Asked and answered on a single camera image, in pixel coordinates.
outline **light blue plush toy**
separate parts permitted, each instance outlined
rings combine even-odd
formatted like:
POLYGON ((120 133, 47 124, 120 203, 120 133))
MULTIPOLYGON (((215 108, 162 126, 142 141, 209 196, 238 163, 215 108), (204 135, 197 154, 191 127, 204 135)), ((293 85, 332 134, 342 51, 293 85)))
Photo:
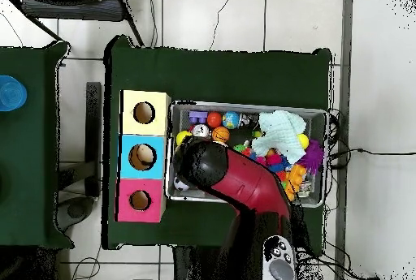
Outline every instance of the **light blue plush toy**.
POLYGON ((271 148, 284 155, 290 164, 294 164, 305 155, 305 150, 297 138, 306 128, 305 120, 297 114, 285 110, 273 113, 260 113, 260 128, 265 135, 252 142, 252 149, 258 156, 266 156, 271 148))

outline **yellow box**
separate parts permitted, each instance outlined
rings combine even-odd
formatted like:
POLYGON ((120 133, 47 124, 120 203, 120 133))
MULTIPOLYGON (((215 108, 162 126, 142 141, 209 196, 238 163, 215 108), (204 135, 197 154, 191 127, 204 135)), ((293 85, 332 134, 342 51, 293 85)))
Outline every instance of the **yellow box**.
POLYGON ((123 113, 123 125, 120 133, 165 136, 170 104, 171 98, 166 93, 122 90, 120 113, 123 113))

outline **gray plastic bin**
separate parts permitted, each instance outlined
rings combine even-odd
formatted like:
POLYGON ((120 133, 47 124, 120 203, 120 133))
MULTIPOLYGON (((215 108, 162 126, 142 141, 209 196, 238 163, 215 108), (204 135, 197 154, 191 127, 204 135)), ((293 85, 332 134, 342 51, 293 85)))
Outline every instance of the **gray plastic bin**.
MULTIPOLYGON (((173 200, 189 200, 189 201, 209 201, 215 203, 223 203, 223 200, 207 194, 198 189, 189 189, 186 192, 180 192, 175 189, 173 180, 176 173, 173 170, 171 164, 172 154, 176 146, 176 135, 183 130, 188 130, 190 127, 189 111, 200 110, 206 112, 219 112, 221 114, 228 111, 235 111, 237 113, 256 114, 261 112, 272 113, 275 110, 287 110, 300 115, 306 121, 305 134, 309 138, 313 138, 319 141, 324 149, 324 163, 323 168, 326 168, 327 159, 327 134, 329 132, 328 115, 325 110, 307 110, 302 108, 286 108, 277 106, 253 106, 253 105, 233 105, 225 103, 215 102, 196 102, 194 104, 184 104, 183 102, 177 103, 177 101, 171 104, 171 134, 168 139, 167 150, 167 172, 166 172, 166 194, 173 200)), ((300 203, 305 207, 318 207, 323 203, 323 195, 326 182, 326 171, 320 170, 316 175, 311 175, 309 180, 312 181, 312 188, 307 198, 300 198, 300 203)))

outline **pink box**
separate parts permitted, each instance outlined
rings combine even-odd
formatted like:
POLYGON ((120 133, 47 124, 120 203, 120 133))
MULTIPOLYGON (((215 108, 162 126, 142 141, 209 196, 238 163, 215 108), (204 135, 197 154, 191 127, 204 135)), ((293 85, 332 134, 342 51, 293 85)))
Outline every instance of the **pink box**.
POLYGON ((119 194, 115 203, 119 211, 115 211, 117 222, 160 222, 166 206, 166 197, 162 179, 121 179, 119 194), (145 210, 134 209, 130 205, 130 196, 136 191, 144 191, 150 197, 150 205, 145 210))

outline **orange ball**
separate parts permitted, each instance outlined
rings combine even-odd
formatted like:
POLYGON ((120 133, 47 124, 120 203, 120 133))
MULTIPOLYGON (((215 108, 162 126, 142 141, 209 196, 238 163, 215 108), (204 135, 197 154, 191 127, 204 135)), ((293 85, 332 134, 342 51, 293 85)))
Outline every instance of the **orange ball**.
POLYGON ((229 139, 230 131, 224 126, 217 127, 212 131, 212 140, 225 143, 229 139))
POLYGON ((206 123, 211 128, 216 128, 223 122, 223 117, 218 112, 210 112, 206 118, 206 123))

